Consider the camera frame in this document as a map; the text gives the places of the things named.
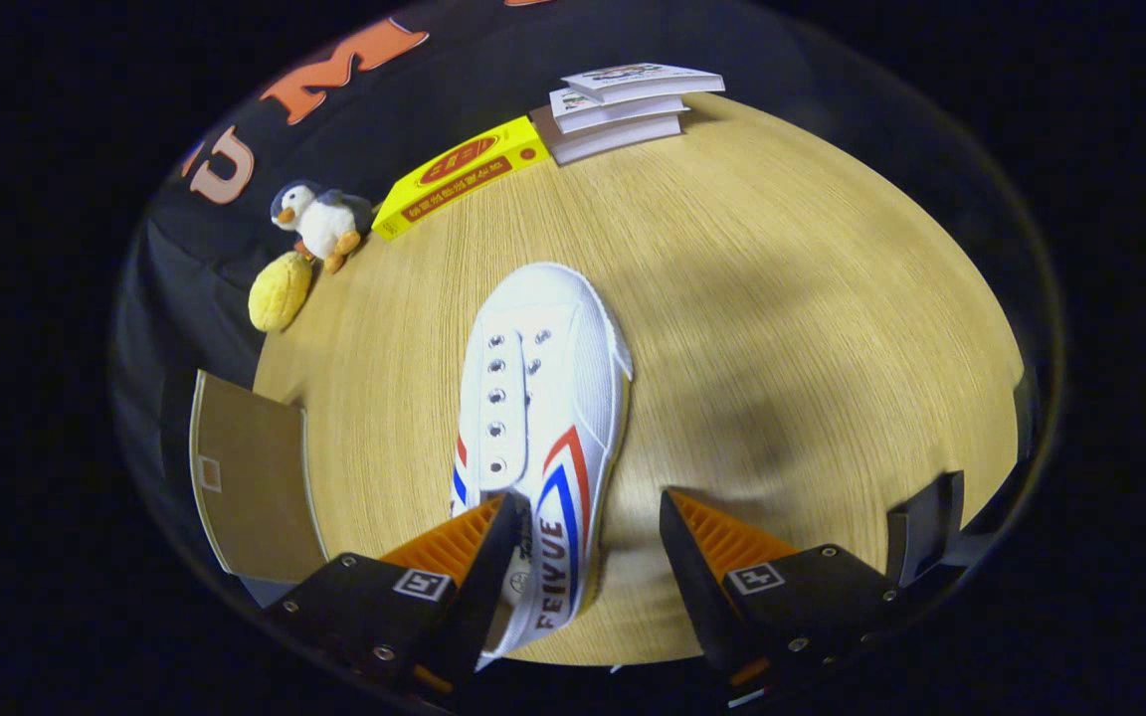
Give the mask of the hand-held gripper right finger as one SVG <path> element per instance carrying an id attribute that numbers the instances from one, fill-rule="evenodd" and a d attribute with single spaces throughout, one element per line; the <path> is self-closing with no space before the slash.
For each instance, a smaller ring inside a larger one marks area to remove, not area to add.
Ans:
<path id="1" fill-rule="evenodd" d="M 674 488 L 664 491 L 659 527 L 732 710 L 810 687 L 898 615 L 898 585 L 842 546 L 792 546 Z"/>

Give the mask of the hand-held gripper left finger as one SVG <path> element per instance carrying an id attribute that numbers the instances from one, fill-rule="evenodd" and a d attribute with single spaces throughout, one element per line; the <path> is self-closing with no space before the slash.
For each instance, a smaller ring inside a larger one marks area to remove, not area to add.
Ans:
<path id="1" fill-rule="evenodd" d="M 385 556 L 335 557 L 265 617 L 359 687 L 445 713 L 477 670 L 523 522 L 523 499 L 496 495 Z"/>

